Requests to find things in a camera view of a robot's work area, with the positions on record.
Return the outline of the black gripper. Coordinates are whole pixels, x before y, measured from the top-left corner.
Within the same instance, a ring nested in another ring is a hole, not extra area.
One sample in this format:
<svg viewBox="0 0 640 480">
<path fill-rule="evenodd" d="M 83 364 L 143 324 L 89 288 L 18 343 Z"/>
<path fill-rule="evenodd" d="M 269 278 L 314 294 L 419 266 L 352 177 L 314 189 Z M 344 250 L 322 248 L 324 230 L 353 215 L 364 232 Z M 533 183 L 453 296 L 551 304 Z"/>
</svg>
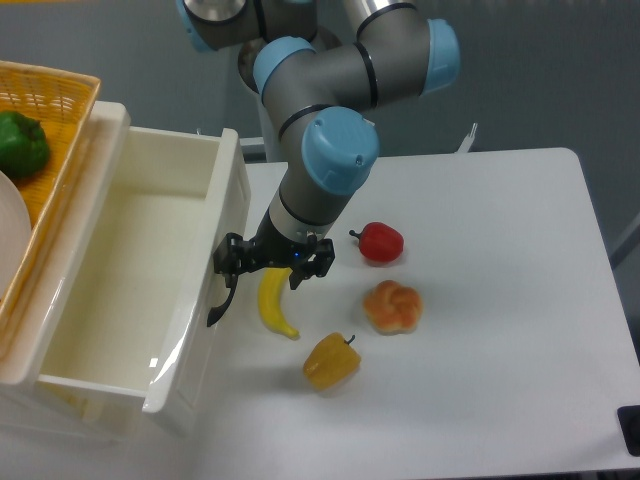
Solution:
<svg viewBox="0 0 640 480">
<path fill-rule="evenodd" d="M 224 278 L 233 289 L 240 275 L 263 268 L 291 268 L 289 286 L 296 290 L 312 277 L 323 278 L 335 260 L 331 239 L 318 240 L 315 233 L 304 234 L 294 241 L 279 232 L 273 224 L 261 224 L 249 240 L 236 233 L 225 235 L 213 252 L 214 273 Z"/>
</svg>

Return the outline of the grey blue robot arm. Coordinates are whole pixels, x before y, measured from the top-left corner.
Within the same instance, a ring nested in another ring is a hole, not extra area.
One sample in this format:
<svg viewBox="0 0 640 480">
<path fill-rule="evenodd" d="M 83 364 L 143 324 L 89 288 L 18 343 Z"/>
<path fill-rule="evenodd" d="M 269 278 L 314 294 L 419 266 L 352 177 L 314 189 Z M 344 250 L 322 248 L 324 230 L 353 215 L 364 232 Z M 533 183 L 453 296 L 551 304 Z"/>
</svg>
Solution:
<svg viewBox="0 0 640 480">
<path fill-rule="evenodd" d="M 459 74 L 453 28 L 413 2 L 349 1 L 345 9 L 354 42 L 322 49 L 313 1 L 177 3 L 199 49 L 262 42 L 251 74 L 288 165 L 256 234 L 228 234 L 214 253 L 228 288 L 266 267 L 290 269 L 292 286 L 326 275 L 328 231 L 379 154 L 365 112 L 445 88 Z"/>
</svg>

